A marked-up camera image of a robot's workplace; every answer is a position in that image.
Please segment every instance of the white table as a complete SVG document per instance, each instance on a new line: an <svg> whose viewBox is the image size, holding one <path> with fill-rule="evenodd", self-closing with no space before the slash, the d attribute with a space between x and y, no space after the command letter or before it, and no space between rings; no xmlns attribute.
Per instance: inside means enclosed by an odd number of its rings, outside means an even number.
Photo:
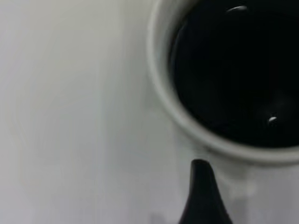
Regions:
<svg viewBox="0 0 299 224"><path fill-rule="evenodd" d="M298 223L297 167L206 155L160 109L152 3L0 1L1 224L176 224L196 157L214 165L236 224Z"/></svg>

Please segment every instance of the black object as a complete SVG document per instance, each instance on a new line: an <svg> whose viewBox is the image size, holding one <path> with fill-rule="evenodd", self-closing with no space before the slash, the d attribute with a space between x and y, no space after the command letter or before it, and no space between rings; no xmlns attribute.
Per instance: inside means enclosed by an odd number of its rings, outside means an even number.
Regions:
<svg viewBox="0 0 299 224"><path fill-rule="evenodd" d="M192 161L190 193L180 224L232 224L207 161Z"/></svg>
<svg viewBox="0 0 299 224"><path fill-rule="evenodd" d="M242 144L299 145L298 4L200 0L186 15L170 73L198 122Z"/></svg>

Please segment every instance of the coffee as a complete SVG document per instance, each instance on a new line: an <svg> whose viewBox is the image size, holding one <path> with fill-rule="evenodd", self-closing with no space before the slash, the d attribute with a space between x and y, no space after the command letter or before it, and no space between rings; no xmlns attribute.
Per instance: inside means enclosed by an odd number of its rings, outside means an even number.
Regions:
<svg viewBox="0 0 299 224"><path fill-rule="evenodd" d="M258 147L299 145L299 18L252 1L202 0L170 52L178 98L203 126Z"/></svg>

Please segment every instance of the black liquid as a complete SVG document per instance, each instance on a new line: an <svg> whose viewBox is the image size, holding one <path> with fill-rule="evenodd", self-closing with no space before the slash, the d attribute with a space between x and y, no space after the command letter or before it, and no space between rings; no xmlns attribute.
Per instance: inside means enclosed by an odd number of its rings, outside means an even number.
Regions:
<svg viewBox="0 0 299 224"><path fill-rule="evenodd" d="M299 145L299 11L203 0L170 55L181 103L218 135L259 147Z"/></svg>

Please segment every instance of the white cup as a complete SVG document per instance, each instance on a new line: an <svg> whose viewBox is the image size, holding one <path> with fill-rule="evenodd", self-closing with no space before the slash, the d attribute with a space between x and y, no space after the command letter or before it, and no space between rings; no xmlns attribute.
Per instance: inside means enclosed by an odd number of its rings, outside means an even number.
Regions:
<svg viewBox="0 0 299 224"><path fill-rule="evenodd" d="M148 28L147 53L150 78L162 105L192 139L219 154L260 165L285 165L299 162L299 146L259 148L222 138L206 129L180 103L170 80L168 55L171 43L184 15L199 0L157 0Z"/></svg>

